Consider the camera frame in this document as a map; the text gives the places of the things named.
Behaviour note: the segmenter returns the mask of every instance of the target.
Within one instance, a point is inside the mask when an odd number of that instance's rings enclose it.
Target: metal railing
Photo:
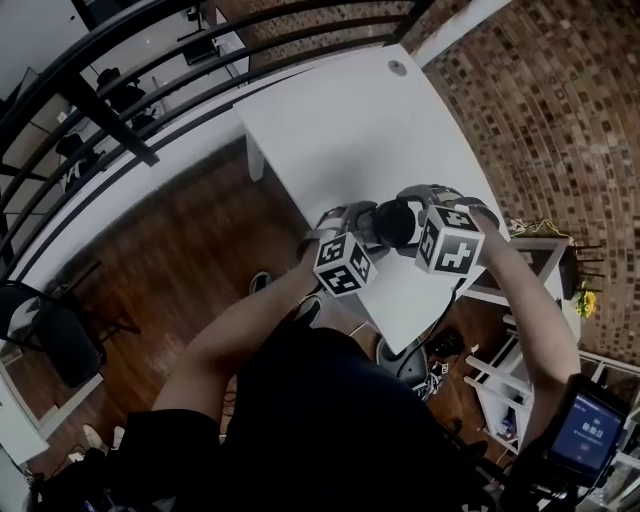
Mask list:
[[[230,110],[233,104],[246,96],[257,92],[253,90],[245,95],[240,94],[233,100],[204,113],[197,119],[191,120],[180,128],[166,135],[161,140],[149,146],[146,140],[158,133],[162,128],[169,125],[178,117],[193,110],[197,106],[243,84],[260,79],[284,68],[300,64],[304,61],[322,57],[328,54],[355,49],[371,45],[389,45],[398,43],[402,37],[411,29],[418,18],[429,8],[433,0],[403,0],[407,4],[407,9],[403,14],[385,14],[383,16],[356,17],[353,19],[343,19],[340,21],[325,23],[322,25],[305,27],[301,30],[291,31],[266,40],[260,40],[255,44],[237,49],[223,56],[207,59],[202,63],[191,66],[190,70],[183,75],[173,79],[171,82],[162,85],[156,90],[144,94],[126,110],[116,113],[107,104],[114,92],[122,87],[131,84],[136,79],[153,70],[157,66],[179,56],[185,50],[193,48],[194,45],[206,40],[215,40],[220,36],[237,31],[248,29],[256,24],[270,20],[276,20],[283,16],[295,15],[305,11],[323,9],[328,7],[348,6],[352,4],[380,4],[383,2],[371,2],[370,0],[302,0],[294,3],[279,5],[260,12],[248,14],[240,19],[229,21],[223,24],[196,32],[186,39],[176,42],[165,51],[140,62],[133,68],[127,70],[120,77],[108,83],[99,91],[89,85],[82,77],[81,72],[92,65],[98,58],[106,52],[125,41],[129,37],[150,27],[151,25],[194,5],[194,0],[146,0],[135,4],[129,9],[113,17],[98,29],[90,32],[69,50],[63,53],[42,75],[19,97],[16,104],[6,113],[0,121],[0,155],[4,158],[7,150],[14,143],[18,135],[32,118],[51,100],[54,95],[63,96],[71,105],[76,107],[68,117],[62,121],[49,135],[33,150],[24,165],[17,171],[12,172],[11,181],[6,190],[0,196],[0,261],[3,261],[5,268],[0,274],[1,279],[7,279],[15,270],[18,262],[25,256],[26,251],[33,244],[38,235],[47,226],[53,217],[64,207],[65,204],[77,192],[87,184],[99,172],[107,169],[116,159],[130,151],[135,155],[130,162],[118,170],[117,174],[107,180],[103,186],[93,191],[90,199],[95,199],[102,191],[106,190],[110,183],[114,183],[120,176],[129,172],[141,162],[153,166],[157,163],[157,151],[167,144],[175,141],[190,130],[209,121],[210,119]],[[357,29],[360,27],[370,27],[378,25],[392,26],[392,30],[383,35],[372,35],[347,39],[329,45],[316,45],[309,50],[297,53],[292,56],[280,58],[268,62],[259,67],[250,67],[249,70],[236,77],[231,77],[226,82],[216,85],[191,99],[183,102],[175,108],[164,112],[160,117],[146,124],[138,131],[128,124],[136,115],[144,112],[151,105],[162,100],[166,96],[174,93],[180,88],[190,84],[215,70],[233,64],[239,60],[254,56],[260,52],[272,50],[276,47],[288,43],[306,40],[314,36],[329,34],[337,31]],[[99,130],[84,141],[68,158],[62,162],[58,168],[48,177],[43,178],[34,173],[36,166],[43,158],[51,152],[56,145],[69,134],[79,122],[88,118]],[[91,154],[97,144],[104,141],[108,136],[113,137],[119,145],[110,152],[100,156],[90,169],[83,172],[82,176],[51,205],[44,214],[39,214],[38,222],[29,229],[26,234],[23,231],[22,243],[19,247],[13,247],[16,234],[23,229],[25,221],[34,215],[34,210],[40,205],[47,194],[59,183],[66,173],[78,164],[78,162]],[[26,205],[17,214],[13,223],[9,226],[6,214],[7,207],[15,197],[18,190],[27,180],[37,180],[39,188],[30,196]],[[17,277],[23,279],[28,270],[43,254],[48,244],[55,239],[61,229],[55,229],[48,236],[48,243],[41,245],[38,250],[30,256],[30,259],[22,267]]]

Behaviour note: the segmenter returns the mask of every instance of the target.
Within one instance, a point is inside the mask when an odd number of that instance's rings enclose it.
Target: small white table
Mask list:
[[[390,69],[394,61],[399,73]],[[260,178],[254,147],[311,226],[335,206],[388,201],[421,183],[454,187],[500,211],[455,120],[401,46],[347,54],[234,109],[247,132],[252,177]],[[395,253],[376,266],[377,278],[359,298],[399,352],[442,313],[457,279],[427,275]],[[459,295],[482,270],[473,270]]]

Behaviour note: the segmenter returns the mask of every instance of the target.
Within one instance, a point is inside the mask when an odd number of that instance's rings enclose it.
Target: person's right arm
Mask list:
[[[481,263],[509,302],[533,385],[534,404],[524,448],[547,428],[567,380],[580,373],[577,342],[562,311],[518,251],[482,214],[474,213],[474,219],[485,232]]]

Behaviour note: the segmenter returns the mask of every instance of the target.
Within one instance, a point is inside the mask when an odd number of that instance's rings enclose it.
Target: shoe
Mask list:
[[[98,434],[91,425],[84,425],[82,430],[84,431],[84,437],[87,439],[87,443],[89,443],[91,448],[96,448],[104,453],[109,451],[107,445],[100,437],[100,434]]]
[[[273,278],[269,272],[265,272],[261,270],[251,280],[251,284],[249,285],[249,295],[252,295],[256,292],[259,292],[263,288],[266,288],[273,282]]]
[[[113,429],[113,442],[111,443],[111,449],[117,450],[120,448],[120,443],[124,437],[124,429],[122,427],[115,427]]]
[[[294,322],[302,322],[309,327],[313,327],[313,322],[320,316],[322,312],[322,300],[317,295],[309,295],[305,297],[293,319]]]

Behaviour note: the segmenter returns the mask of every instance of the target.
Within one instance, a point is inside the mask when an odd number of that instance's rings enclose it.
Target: person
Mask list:
[[[517,251],[473,215],[486,235],[481,263],[509,301],[534,389],[524,446],[545,430],[569,376],[580,372],[576,340]],[[120,450],[108,457],[115,503],[495,510],[406,384],[352,338],[295,320],[291,312],[317,286],[316,247],[208,325],[153,410],[129,416]],[[223,397],[236,374],[235,413],[221,445]]]

